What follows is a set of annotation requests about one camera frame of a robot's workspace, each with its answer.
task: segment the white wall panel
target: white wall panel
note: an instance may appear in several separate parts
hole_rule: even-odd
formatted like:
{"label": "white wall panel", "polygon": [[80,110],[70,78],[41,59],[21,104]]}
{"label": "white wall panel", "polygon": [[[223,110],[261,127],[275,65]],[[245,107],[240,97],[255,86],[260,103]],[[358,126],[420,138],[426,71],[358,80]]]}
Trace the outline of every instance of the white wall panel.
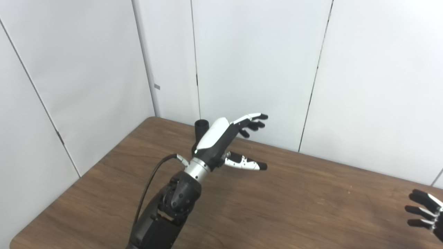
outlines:
{"label": "white wall panel", "polygon": [[0,248],[77,179],[0,26]]}
{"label": "white wall panel", "polygon": [[297,151],[330,0],[193,0],[202,118],[269,115],[251,139]]}
{"label": "white wall panel", "polygon": [[300,152],[431,184],[443,166],[443,2],[337,0]]}
{"label": "white wall panel", "polygon": [[3,0],[0,16],[81,174],[153,115],[131,1]]}
{"label": "white wall panel", "polygon": [[200,115],[190,0],[134,0],[134,5],[156,114],[193,125]]}

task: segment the brown tabletop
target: brown tabletop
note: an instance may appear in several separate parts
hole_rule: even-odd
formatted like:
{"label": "brown tabletop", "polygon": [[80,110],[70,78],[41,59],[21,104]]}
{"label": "brown tabletop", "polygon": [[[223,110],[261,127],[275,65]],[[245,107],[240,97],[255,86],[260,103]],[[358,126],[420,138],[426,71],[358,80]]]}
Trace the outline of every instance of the brown tabletop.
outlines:
{"label": "brown tabletop", "polygon": [[[193,127],[149,118],[24,228],[11,249],[125,249],[153,167],[168,154],[189,158]],[[264,144],[236,139],[230,151],[267,171],[214,170],[174,249],[442,249],[406,224],[414,188],[443,190]],[[166,162],[150,198],[181,169]]]}

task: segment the black cable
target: black cable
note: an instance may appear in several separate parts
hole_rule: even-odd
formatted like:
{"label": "black cable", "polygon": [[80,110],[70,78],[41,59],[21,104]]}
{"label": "black cable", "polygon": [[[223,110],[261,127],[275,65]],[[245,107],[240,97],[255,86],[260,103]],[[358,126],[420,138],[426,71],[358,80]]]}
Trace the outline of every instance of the black cable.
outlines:
{"label": "black cable", "polygon": [[155,173],[157,172],[157,170],[160,168],[160,166],[161,166],[164,162],[168,161],[169,159],[173,159],[173,158],[177,158],[177,154],[171,154],[171,155],[169,155],[169,156],[166,156],[165,158],[161,159],[161,160],[159,161],[159,163],[155,166],[154,170],[153,170],[152,173],[151,173],[151,176],[149,177],[148,182],[146,183],[146,186],[144,187],[143,194],[141,195],[140,202],[139,202],[139,206],[138,206],[138,208],[137,208],[137,213],[136,213],[136,216],[135,216],[135,218],[134,218],[134,223],[133,223],[132,226],[134,226],[134,225],[137,223],[137,220],[138,220],[138,218],[139,218],[139,214],[140,214],[140,210],[141,210],[141,206],[142,206],[142,204],[143,204],[144,197],[145,197],[145,195],[146,195],[146,192],[148,191],[148,188],[149,188],[149,185],[150,185],[151,182],[152,182],[152,179],[153,179],[154,176],[155,176]]}

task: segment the prosthetic hand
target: prosthetic hand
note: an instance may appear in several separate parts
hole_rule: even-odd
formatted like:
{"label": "prosthetic hand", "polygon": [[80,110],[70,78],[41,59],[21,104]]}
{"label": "prosthetic hand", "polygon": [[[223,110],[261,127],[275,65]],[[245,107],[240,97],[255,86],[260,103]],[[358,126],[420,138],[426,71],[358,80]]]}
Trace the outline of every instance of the prosthetic hand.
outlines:
{"label": "prosthetic hand", "polygon": [[249,137],[246,128],[253,131],[264,128],[260,120],[267,118],[267,115],[253,113],[229,123],[226,118],[222,117],[217,119],[210,128],[206,120],[195,122],[196,143],[192,147],[192,160],[188,162],[177,154],[162,160],[163,162],[176,158],[185,165],[185,168],[171,178],[169,183],[150,201],[138,219],[137,212],[126,249],[171,248],[201,195],[201,183],[215,168],[224,164],[241,169],[266,170],[267,164],[256,162],[234,152],[226,152],[226,149],[237,134],[245,138]]}
{"label": "prosthetic hand", "polygon": [[410,219],[408,225],[424,227],[433,232],[433,234],[443,242],[443,202],[433,195],[414,189],[409,198],[427,209],[417,206],[405,206],[405,210],[412,214],[421,215],[424,219]]}

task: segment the black cylindrical cup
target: black cylindrical cup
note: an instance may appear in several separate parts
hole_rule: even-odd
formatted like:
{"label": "black cylindrical cup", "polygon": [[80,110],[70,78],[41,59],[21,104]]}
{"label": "black cylindrical cup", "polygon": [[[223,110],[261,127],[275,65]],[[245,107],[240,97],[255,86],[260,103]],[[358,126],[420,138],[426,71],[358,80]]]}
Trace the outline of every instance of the black cylindrical cup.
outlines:
{"label": "black cylindrical cup", "polygon": [[206,119],[199,119],[194,123],[195,142],[198,144],[203,135],[209,130],[209,122]]}

